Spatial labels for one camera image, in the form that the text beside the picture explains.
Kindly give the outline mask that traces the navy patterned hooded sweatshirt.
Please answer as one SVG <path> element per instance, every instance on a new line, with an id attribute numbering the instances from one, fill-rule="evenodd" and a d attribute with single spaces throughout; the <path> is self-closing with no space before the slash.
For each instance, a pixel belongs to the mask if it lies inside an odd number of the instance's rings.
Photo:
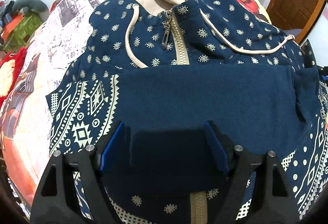
<path id="1" fill-rule="evenodd" d="M 72 168 L 73 212 L 98 223 L 313 223 L 327 209 L 327 84 L 311 45 L 250 16 L 235 0 L 107 0 L 88 46 L 108 54 L 59 88 L 95 143 L 57 150 Z M 223 174 L 212 120 L 234 144 Z M 126 163 L 100 172 L 96 143 L 126 127 Z"/>

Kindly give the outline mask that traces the red plush pillow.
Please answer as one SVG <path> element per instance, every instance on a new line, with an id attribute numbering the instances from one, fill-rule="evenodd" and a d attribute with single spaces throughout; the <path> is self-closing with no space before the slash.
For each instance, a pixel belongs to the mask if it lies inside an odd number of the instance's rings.
<path id="1" fill-rule="evenodd" d="M 26 54 L 27 47 L 22 47 L 17 53 L 8 52 L 1 60 L 1 106 L 15 85 L 24 65 Z"/>

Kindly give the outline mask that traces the green bag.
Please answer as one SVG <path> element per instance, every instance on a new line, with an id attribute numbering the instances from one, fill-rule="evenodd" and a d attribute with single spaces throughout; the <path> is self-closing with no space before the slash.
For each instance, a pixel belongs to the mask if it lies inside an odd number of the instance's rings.
<path id="1" fill-rule="evenodd" d="M 5 52 L 18 52 L 18 50 L 25 46 L 31 35 L 43 23 L 40 17 L 35 14 L 27 14 L 23 16 L 21 22 L 10 33 L 3 46 Z"/>

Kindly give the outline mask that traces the orange box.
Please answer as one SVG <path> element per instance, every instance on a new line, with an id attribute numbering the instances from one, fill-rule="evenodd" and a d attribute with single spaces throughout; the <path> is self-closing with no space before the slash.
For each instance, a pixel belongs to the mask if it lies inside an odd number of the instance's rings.
<path id="1" fill-rule="evenodd" d="M 2 38 L 4 41 L 7 40 L 7 38 L 9 37 L 10 33 L 15 29 L 15 27 L 21 22 L 21 20 L 23 19 L 22 15 L 18 15 L 16 16 L 10 23 L 8 23 L 5 26 L 5 29 L 2 33 Z"/>

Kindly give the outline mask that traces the grey-green plush toy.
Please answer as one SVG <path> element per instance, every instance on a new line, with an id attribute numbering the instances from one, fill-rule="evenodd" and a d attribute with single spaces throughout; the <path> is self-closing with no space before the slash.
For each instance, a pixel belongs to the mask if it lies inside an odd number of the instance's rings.
<path id="1" fill-rule="evenodd" d="M 37 14 L 42 21 L 49 17 L 49 8 L 41 0 L 16 0 L 11 9 L 12 14 Z"/>

